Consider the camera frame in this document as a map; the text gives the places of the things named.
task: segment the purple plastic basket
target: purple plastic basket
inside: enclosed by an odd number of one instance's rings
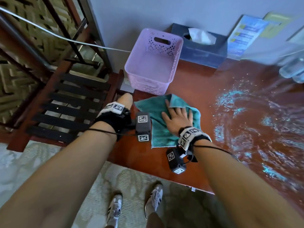
[[[165,94],[174,78],[183,42],[174,34],[143,29],[125,64],[131,86],[154,95]]]

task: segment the reddish-brown tabletop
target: reddish-brown tabletop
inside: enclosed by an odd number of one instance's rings
[[[197,108],[202,115],[201,128],[215,144],[237,155],[300,210],[304,209],[304,147],[300,138],[304,125],[299,120],[304,114],[303,90],[303,85],[280,77],[277,67],[227,60],[216,70],[180,60],[167,94]],[[136,90],[133,99],[151,96]],[[137,109],[133,106],[131,111],[134,117]],[[166,150],[151,149],[150,142],[124,137],[108,160],[212,193],[197,163],[187,164],[180,175],[172,173]]]

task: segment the microfiber cloth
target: microfiber cloth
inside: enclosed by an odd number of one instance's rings
[[[150,113],[150,117],[152,119],[152,148],[155,147],[174,147],[177,144],[178,137],[172,135],[166,127],[166,123],[164,122],[161,113],[166,112],[170,117],[169,111],[167,109],[165,99],[168,99],[170,102],[170,107],[180,107],[186,108],[187,113],[189,114],[189,109],[193,112],[193,126],[201,129],[201,113],[198,109],[190,107],[183,99],[180,97],[169,94],[163,96],[157,96],[148,98],[145,100],[135,102],[135,106],[144,112]]]

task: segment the foot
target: foot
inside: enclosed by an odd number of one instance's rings
[[[155,185],[147,203],[145,204],[144,213],[146,219],[149,217],[151,213],[156,212],[159,204],[161,203],[162,197],[163,197],[163,185],[161,183],[158,183]]]
[[[118,226],[118,219],[121,215],[121,206],[123,204],[123,196],[122,194],[114,195],[109,209],[108,209],[108,218],[107,218],[107,225],[106,226],[113,226],[117,228]]]

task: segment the leg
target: leg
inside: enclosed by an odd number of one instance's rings
[[[163,185],[158,183],[151,192],[144,208],[145,217],[148,219],[146,228],[165,228],[165,225],[156,213],[162,197]]]
[[[108,209],[108,218],[105,228],[117,228],[118,219],[121,215],[122,204],[123,204],[122,194],[119,193],[114,195]]]

